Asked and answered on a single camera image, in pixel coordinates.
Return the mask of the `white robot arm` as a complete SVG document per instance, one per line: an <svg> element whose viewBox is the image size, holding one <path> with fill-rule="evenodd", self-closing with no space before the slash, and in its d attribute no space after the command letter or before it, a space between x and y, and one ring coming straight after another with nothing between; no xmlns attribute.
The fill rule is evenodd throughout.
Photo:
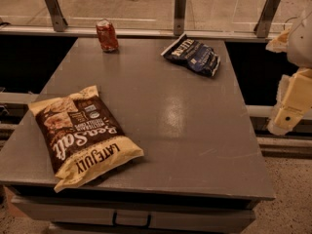
<svg viewBox="0 0 312 234"><path fill-rule="evenodd" d="M288 61L298 67L292 76L282 76L267 125L271 134L283 136L312 108L312 6L306 7L292 27L272 39L266 49L285 52Z"/></svg>

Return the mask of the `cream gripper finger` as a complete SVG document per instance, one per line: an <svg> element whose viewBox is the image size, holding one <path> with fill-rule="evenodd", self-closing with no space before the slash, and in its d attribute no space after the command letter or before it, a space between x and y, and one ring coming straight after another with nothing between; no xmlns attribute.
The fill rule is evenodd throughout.
<svg viewBox="0 0 312 234"><path fill-rule="evenodd" d="M273 53L285 53L288 48L290 31L289 28L283 30L266 45L265 49Z"/></svg>

